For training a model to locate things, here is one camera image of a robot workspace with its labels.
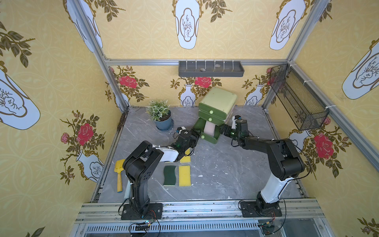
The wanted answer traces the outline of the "green drawer cabinet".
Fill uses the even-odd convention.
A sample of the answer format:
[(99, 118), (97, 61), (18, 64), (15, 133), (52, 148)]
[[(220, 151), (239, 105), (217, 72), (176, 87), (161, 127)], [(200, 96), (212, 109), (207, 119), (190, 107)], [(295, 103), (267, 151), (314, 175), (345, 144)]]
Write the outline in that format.
[(230, 117), (231, 112), (235, 106), (237, 95), (221, 89), (220, 87), (213, 87), (201, 100), (200, 103), (205, 103), (211, 107), (219, 110), (228, 111), (229, 115), (225, 119), (225, 122)]

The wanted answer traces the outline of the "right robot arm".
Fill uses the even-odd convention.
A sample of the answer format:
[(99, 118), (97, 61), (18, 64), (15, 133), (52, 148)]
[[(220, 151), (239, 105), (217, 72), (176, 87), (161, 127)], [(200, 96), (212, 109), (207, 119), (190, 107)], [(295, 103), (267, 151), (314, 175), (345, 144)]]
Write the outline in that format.
[(242, 201), (238, 208), (243, 217), (281, 217), (281, 193), (304, 172), (305, 164), (298, 149), (290, 139), (264, 139), (250, 134), (247, 121), (239, 119), (235, 126), (222, 125), (220, 133), (238, 143), (245, 150), (267, 154), (270, 177), (258, 192), (255, 201)]

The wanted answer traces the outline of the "pink foam sponge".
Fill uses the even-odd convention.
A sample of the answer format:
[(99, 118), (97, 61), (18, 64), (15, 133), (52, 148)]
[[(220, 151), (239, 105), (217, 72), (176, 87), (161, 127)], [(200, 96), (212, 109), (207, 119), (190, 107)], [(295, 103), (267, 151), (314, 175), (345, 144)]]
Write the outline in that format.
[(216, 125), (210, 121), (207, 121), (205, 123), (204, 133), (213, 137), (215, 135), (215, 129)]

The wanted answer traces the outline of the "green bottom drawer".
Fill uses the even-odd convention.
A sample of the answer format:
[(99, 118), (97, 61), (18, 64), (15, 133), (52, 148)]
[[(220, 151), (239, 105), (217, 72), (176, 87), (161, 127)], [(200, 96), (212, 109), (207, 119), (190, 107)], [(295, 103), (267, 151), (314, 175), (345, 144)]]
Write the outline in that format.
[(202, 118), (198, 118), (193, 128), (197, 131), (200, 131), (200, 138), (210, 142), (212, 144), (217, 144), (218, 139), (220, 137), (220, 126), (204, 120)]

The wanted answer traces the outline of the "yellow foam sponge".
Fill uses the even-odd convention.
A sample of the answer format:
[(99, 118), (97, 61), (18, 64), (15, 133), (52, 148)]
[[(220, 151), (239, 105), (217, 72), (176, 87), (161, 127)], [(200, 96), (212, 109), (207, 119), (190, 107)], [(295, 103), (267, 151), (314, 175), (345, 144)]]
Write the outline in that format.
[(191, 154), (191, 149), (188, 148), (185, 151), (185, 155), (180, 159), (180, 163), (190, 163), (190, 154)]
[(191, 186), (190, 166), (179, 166), (179, 186)]

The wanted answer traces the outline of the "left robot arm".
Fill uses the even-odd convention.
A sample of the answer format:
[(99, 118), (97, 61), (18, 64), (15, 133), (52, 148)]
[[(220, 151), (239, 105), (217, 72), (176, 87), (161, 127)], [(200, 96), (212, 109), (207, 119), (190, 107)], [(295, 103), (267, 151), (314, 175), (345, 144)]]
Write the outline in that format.
[(149, 211), (148, 180), (159, 163), (175, 163), (190, 156), (201, 136), (201, 130), (178, 128), (177, 140), (168, 146), (158, 146), (142, 141), (125, 159), (123, 169), (131, 184), (129, 205), (140, 218)]

